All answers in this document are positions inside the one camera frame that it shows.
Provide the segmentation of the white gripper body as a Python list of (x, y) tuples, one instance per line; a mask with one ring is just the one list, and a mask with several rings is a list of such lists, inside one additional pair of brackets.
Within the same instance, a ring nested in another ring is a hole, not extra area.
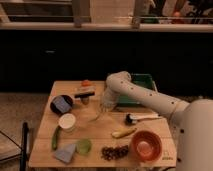
[(109, 87), (107, 87), (104, 92), (103, 95), (101, 97), (101, 105), (104, 108), (114, 108), (117, 104), (118, 101), (118, 94), (111, 90)]

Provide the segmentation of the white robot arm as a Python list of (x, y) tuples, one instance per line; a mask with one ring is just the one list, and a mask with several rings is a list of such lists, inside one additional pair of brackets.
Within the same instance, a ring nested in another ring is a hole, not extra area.
[(127, 71), (106, 78), (101, 97), (113, 109), (120, 95), (141, 103), (179, 127), (176, 171), (213, 171), (213, 100), (191, 103), (134, 84)]

